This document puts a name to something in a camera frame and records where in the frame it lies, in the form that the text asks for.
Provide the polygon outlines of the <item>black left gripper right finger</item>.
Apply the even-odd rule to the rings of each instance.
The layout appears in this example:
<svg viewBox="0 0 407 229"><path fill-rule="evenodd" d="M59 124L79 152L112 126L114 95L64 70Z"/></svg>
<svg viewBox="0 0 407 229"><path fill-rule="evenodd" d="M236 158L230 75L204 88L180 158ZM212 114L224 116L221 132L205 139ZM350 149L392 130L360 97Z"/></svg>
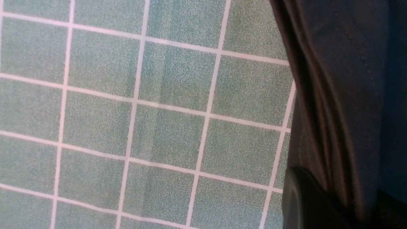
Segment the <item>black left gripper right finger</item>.
<svg viewBox="0 0 407 229"><path fill-rule="evenodd" d="M389 194L378 190L377 201L372 219L374 229L406 229L407 206L391 197Z"/></svg>

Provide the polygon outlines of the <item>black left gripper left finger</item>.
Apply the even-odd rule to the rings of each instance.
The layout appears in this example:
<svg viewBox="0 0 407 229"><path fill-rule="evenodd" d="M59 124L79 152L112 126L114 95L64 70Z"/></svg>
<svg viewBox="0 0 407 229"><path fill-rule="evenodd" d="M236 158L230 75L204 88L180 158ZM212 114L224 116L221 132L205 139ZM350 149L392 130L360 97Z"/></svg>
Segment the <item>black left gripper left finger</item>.
<svg viewBox="0 0 407 229"><path fill-rule="evenodd" d="M284 229L349 229L338 201L306 169L288 168L281 203Z"/></svg>

